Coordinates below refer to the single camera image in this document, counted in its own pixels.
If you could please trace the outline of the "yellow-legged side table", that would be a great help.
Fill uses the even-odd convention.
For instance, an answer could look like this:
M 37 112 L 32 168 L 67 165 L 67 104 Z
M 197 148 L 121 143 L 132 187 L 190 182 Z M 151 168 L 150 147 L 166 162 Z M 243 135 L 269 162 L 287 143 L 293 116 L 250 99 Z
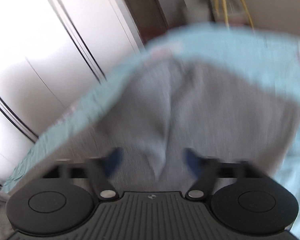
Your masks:
M 216 22 L 231 26 L 248 26 L 254 30 L 254 23 L 245 0 L 212 0 L 212 15 Z

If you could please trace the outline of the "white wardrobe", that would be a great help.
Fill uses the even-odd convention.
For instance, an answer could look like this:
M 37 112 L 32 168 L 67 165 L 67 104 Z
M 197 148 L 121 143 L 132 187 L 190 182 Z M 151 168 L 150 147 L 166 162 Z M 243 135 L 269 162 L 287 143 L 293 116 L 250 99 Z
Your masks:
M 123 0 L 0 0 L 0 185 L 97 118 L 141 48 Z

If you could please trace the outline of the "dark brown door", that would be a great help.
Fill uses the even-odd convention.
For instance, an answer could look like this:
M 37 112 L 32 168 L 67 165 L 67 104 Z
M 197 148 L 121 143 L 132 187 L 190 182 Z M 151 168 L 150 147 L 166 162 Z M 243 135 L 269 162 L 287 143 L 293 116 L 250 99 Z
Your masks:
M 144 44 L 168 30 L 158 0 L 125 0 Z

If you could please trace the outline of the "grey sweatpants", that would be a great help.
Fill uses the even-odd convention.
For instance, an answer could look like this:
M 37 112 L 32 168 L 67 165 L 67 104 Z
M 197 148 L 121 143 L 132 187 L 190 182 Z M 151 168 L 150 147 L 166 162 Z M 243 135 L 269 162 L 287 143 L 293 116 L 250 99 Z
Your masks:
M 117 102 L 0 192 L 0 239 L 13 232 L 6 202 L 58 159 L 82 163 L 122 150 L 110 176 L 120 191 L 186 192 L 194 175 L 184 151 L 225 161 L 246 159 L 267 174 L 281 166 L 300 126 L 300 104 L 201 61 L 173 58 L 139 68 Z

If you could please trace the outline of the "grey trash bin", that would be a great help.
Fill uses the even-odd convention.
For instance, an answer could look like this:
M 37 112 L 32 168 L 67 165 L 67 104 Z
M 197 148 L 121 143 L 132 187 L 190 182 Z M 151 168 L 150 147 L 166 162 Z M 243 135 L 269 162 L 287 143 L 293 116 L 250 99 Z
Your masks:
M 182 0 L 181 12 L 187 25 L 210 22 L 210 0 Z

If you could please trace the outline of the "light blue bed sheet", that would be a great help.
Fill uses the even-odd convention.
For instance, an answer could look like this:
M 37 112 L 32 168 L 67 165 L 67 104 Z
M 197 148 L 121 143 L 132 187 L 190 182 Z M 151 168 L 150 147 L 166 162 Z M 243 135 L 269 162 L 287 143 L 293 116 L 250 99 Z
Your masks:
M 195 24 L 169 31 L 149 42 L 138 55 L 122 62 L 106 82 L 95 85 L 43 133 L 3 184 L 9 192 L 34 165 L 100 118 L 122 92 L 134 70 L 151 58 L 177 56 L 220 65 L 263 88 L 300 102 L 300 37 L 248 28 Z M 275 179 L 296 196 L 299 214 L 292 233 L 300 239 L 300 127 Z

